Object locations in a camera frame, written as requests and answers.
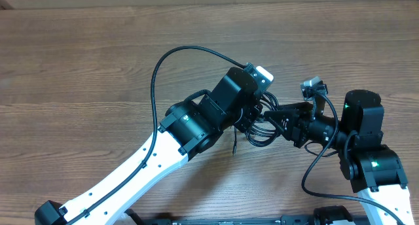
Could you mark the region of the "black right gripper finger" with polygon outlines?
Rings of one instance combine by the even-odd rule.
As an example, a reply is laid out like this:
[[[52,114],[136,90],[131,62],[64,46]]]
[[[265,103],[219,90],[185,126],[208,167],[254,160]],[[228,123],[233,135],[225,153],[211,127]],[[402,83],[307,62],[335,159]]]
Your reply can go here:
[[[263,117],[269,121],[284,137],[287,136],[289,119],[281,111],[265,111]]]
[[[279,111],[302,111],[302,112],[310,112],[313,108],[313,104],[309,102],[300,102],[300,103],[292,103],[286,105],[280,105],[278,107]]]

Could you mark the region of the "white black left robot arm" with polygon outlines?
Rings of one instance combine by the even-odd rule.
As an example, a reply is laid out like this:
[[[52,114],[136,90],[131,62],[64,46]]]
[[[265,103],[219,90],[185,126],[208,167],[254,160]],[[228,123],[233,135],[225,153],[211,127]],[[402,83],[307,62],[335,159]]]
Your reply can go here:
[[[224,130],[246,132],[274,77],[261,66],[232,67],[212,92],[196,92],[172,105],[143,146],[97,185],[61,204],[47,201],[36,224],[114,224],[159,180],[212,147]]]

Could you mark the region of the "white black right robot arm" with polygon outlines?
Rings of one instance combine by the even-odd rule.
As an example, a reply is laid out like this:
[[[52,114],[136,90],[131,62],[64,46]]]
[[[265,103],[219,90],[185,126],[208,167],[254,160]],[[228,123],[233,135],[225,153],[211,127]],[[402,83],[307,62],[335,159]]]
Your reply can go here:
[[[377,93],[352,90],[344,99],[342,116],[326,92],[305,88],[306,102],[283,105],[263,116],[298,148],[318,143],[323,148],[301,181],[302,189],[319,198],[359,202],[371,224],[414,224],[407,175],[400,157],[382,143],[384,108]],[[326,194],[307,188],[309,173],[330,148],[354,195]]]

